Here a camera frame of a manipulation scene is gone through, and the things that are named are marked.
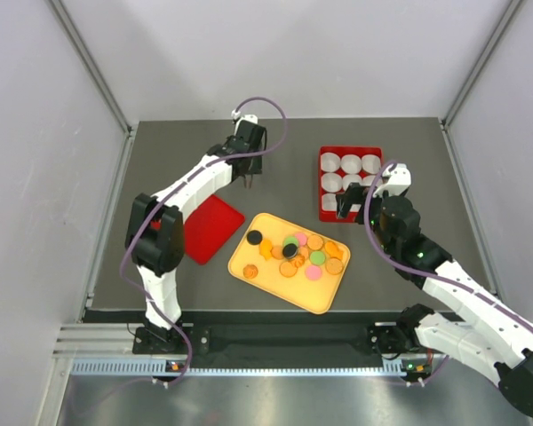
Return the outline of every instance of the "plastic compartment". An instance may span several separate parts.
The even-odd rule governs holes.
[[[381,151],[381,148],[376,148],[374,146],[322,146],[320,148],[320,153],[318,154],[318,216],[322,222],[353,223],[355,217],[357,216],[356,211],[351,211],[349,215],[347,215],[346,219],[337,219],[335,211],[322,210],[322,196],[326,193],[326,191],[322,189],[322,175],[325,172],[322,171],[322,166],[320,162],[322,154],[326,153],[334,153],[336,155],[339,155],[340,158],[348,154],[354,154],[359,157],[363,157],[367,154],[373,154],[379,157],[381,164],[383,164],[383,153]],[[339,169],[338,171],[336,171],[336,173],[338,173],[341,177],[346,175],[346,173],[342,169]],[[369,173],[366,173],[362,170],[359,175],[362,178],[365,178],[369,175]]]

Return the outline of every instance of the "orange cookie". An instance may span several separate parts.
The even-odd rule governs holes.
[[[342,260],[344,257],[344,252],[339,249],[338,244],[336,244],[334,241],[328,241],[323,246],[326,250],[326,253],[330,255],[330,257],[335,257],[339,260]]]
[[[312,250],[319,250],[323,246],[323,240],[320,235],[310,235],[308,237],[308,247]]]
[[[298,254],[302,255],[305,259],[308,259],[310,257],[310,251],[306,246],[298,247]]]
[[[332,257],[326,261],[326,271],[332,275],[338,275],[344,270],[344,264],[341,263],[341,260]]]
[[[276,260],[284,259],[284,255],[282,254],[282,246],[274,246],[273,249],[270,250],[270,254],[273,255]]]
[[[265,258],[265,260],[270,259],[271,255],[270,250],[273,249],[273,243],[270,240],[263,239],[259,244],[259,254]]]
[[[295,255],[290,261],[290,263],[299,268],[304,264],[305,261],[306,259],[302,255]]]
[[[254,264],[248,264],[243,268],[243,277],[252,280],[259,275],[259,269]]]
[[[282,262],[280,267],[280,272],[283,277],[290,278],[293,277],[296,272],[298,271],[298,268],[291,264],[290,262]]]

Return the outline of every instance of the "macaron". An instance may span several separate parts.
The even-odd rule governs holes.
[[[282,262],[279,271],[283,277],[290,278],[296,275],[298,268],[290,262]]]
[[[309,280],[316,281],[322,277],[322,268],[320,266],[316,266],[315,264],[311,264],[306,268],[304,274]]]
[[[336,259],[335,257],[328,259],[326,262],[326,271],[332,275],[338,275],[344,270],[344,264],[341,260]]]
[[[323,264],[326,261],[326,255],[321,251],[313,251],[310,253],[310,262],[312,264]]]
[[[273,249],[270,250],[270,254],[273,255],[276,260],[284,259],[284,255],[282,254],[282,246],[274,246]]]
[[[308,259],[310,257],[310,250],[308,250],[308,247],[306,246],[298,247],[298,253],[302,255],[305,259]]]
[[[294,236],[298,240],[298,246],[302,247],[305,246],[308,242],[308,237],[306,237],[305,233],[295,233]]]
[[[323,246],[323,239],[320,235],[310,235],[307,244],[310,249],[319,250]]]
[[[294,244],[296,247],[300,244],[298,243],[298,238],[296,236],[291,235],[290,237],[286,237],[284,239],[284,242],[282,243],[283,246],[288,246],[289,244]]]

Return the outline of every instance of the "white wall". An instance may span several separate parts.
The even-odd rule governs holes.
[[[533,320],[533,0],[521,8],[451,133],[505,300]]]
[[[64,0],[130,122],[442,116],[507,2]]]
[[[36,416],[122,143],[45,1],[0,2],[0,425]]]

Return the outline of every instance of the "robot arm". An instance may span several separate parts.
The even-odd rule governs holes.
[[[421,233],[420,215],[405,198],[410,187],[406,166],[390,167],[383,178],[386,182],[377,188],[370,204],[371,230],[396,263],[454,281],[448,284],[396,270],[466,321],[459,326],[421,304],[412,306],[396,321],[396,348],[425,347],[446,353],[485,376],[513,406],[533,417],[533,324],[502,304],[450,253]],[[368,191],[351,184],[337,197],[338,217],[346,217],[354,204],[363,207]],[[359,224],[363,224],[362,211],[356,217]]]
[[[265,135],[266,129],[258,125],[257,116],[244,115],[235,122],[235,134],[227,138],[225,144],[210,148],[184,177],[152,196],[141,194],[135,199],[125,242],[127,248],[148,213],[174,192],[132,252],[132,262],[139,269],[144,288],[153,297],[152,301],[147,301],[146,318],[147,326],[152,326],[154,334],[165,335],[171,326],[148,302],[154,302],[174,322],[181,315],[176,296],[176,268],[184,256],[184,222],[220,188],[238,177],[262,171],[260,156],[227,161],[220,158],[262,150]]]

